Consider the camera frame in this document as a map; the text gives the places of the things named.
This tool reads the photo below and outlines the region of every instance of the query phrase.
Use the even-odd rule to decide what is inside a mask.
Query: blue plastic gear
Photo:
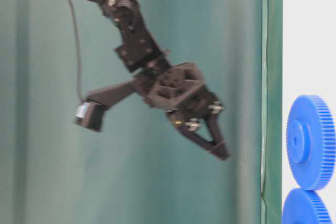
[[[332,224],[328,210],[314,191],[292,190],[285,201],[282,224]]]
[[[325,187],[334,171],[336,134],[327,104],[317,95],[302,95],[287,122],[287,155],[293,176],[304,190]]]

